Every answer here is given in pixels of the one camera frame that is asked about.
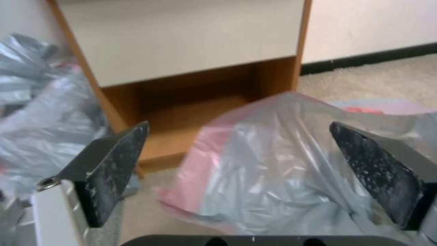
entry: white wall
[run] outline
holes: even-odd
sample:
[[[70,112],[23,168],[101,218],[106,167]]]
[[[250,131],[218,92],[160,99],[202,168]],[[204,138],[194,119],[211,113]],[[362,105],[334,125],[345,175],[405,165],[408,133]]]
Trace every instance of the white wall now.
[[[56,44],[60,55],[69,54],[46,0],[0,0],[0,39],[12,32]]]
[[[437,42],[437,0],[313,0],[303,63]]]

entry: plastic bag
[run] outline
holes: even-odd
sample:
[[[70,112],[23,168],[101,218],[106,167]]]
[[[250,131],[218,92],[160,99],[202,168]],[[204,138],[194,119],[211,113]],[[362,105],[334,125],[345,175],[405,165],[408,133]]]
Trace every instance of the plastic bag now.
[[[21,108],[0,118],[0,190],[9,197],[28,198],[41,179],[108,133],[80,67],[49,63],[55,50],[22,35],[0,43],[0,107]]]
[[[175,184],[156,189],[158,201],[178,218],[230,234],[383,235],[409,242],[411,234],[397,229],[348,166],[329,132],[335,120],[397,138],[437,161],[437,114],[347,112],[286,93],[203,127]]]

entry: grey plastic bag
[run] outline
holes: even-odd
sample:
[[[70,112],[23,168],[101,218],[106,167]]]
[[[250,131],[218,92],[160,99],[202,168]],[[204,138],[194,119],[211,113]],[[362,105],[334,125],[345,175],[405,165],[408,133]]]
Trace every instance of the grey plastic bag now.
[[[355,177],[329,132],[333,121],[399,139],[437,162],[435,113],[352,113],[284,93],[204,126],[175,184],[156,190],[158,200],[178,218],[229,234],[409,242],[411,234],[397,229]]]
[[[50,63],[56,48],[11,35],[0,43],[0,190],[28,198],[108,126],[80,67]]]

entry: hole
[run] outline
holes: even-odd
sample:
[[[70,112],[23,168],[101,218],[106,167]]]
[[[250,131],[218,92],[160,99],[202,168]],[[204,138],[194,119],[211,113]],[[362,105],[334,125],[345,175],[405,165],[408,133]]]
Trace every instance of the hole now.
[[[228,246],[228,244],[219,237],[213,237],[206,242],[205,246]]]
[[[303,246],[326,246],[326,244],[318,238],[309,238],[303,242]]]
[[[55,180],[53,178],[47,178],[41,182],[41,185],[46,186],[46,185],[53,184],[54,182],[55,182]]]

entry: open shelf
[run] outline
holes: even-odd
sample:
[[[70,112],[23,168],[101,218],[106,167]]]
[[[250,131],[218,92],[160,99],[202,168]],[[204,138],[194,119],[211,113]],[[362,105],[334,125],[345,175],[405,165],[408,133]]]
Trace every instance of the open shelf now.
[[[143,171],[177,166],[199,129],[217,116],[292,89],[294,58],[102,88],[128,126],[150,123]]]

